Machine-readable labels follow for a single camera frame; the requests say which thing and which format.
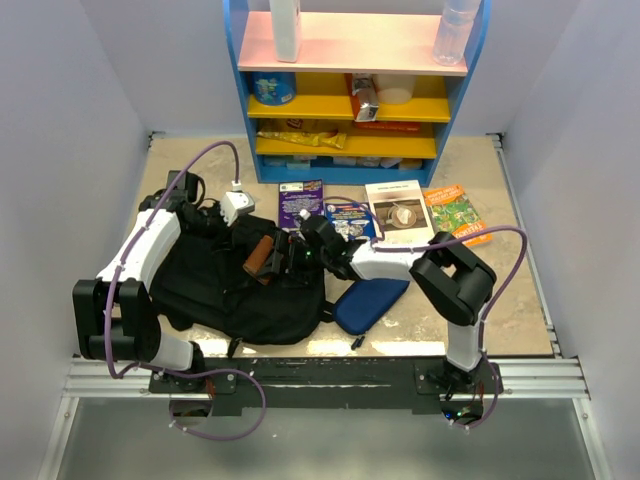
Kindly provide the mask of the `brown leather wallet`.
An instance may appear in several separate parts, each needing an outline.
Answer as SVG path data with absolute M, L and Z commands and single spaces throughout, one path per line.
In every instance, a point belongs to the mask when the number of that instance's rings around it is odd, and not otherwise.
M 257 280 L 257 274 L 259 269 L 264 264 L 268 256 L 274 251 L 273 243 L 274 243 L 274 240 L 271 236 L 269 235 L 263 236 L 262 239 L 258 242 L 256 247 L 254 248 L 254 250 L 251 252 L 249 257 L 247 258 L 245 263 L 243 264 L 244 271 L 255 280 Z

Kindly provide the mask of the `black backpack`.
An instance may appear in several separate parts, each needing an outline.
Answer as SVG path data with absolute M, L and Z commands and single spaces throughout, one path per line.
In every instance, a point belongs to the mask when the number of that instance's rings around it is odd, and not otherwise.
M 150 287 L 157 311 L 183 331 L 195 324 L 228 336 L 227 354 L 240 343 L 292 345 L 332 319 L 325 272 L 280 274 L 262 285 L 243 264 L 265 235 L 284 231 L 247 216 L 215 238 L 181 234 Z

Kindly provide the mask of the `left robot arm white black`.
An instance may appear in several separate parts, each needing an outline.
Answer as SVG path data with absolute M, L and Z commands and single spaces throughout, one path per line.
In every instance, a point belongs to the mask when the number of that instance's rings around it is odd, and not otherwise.
M 158 204 L 162 190 L 140 204 L 134 228 L 114 259 L 94 279 L 74 285 L 76 331 L 84 358 L 172 370 L 177 386 L 196 392 L 206 383 L 207 368 L 194 359 L 193 343 L 163 331 L 149 290 L 184 228 L 180 219 L 196 213 L 204 201 L 205 183 L 196 174 L 180 176 L 173 170 L 167 184 L 174 189 L 163 205 Z

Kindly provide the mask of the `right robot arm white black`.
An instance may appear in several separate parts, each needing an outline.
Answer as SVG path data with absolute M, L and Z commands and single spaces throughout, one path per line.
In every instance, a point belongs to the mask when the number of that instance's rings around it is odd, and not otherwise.
M 425 246 L 380 246 L 376 239 L 347 241 L 326 217 L 310 214 L 302 221 L 300 234 L 293 240 L 281 231 L 263 236 L 245 270 L 261 281 L 292 271 L 298 264 L 354 282 L 414 281 L 448 322 L 448 386 L 466 393 L 480 382 L 480 323 L 493 302 L 497 276 L 461 239 L 438 232 Z

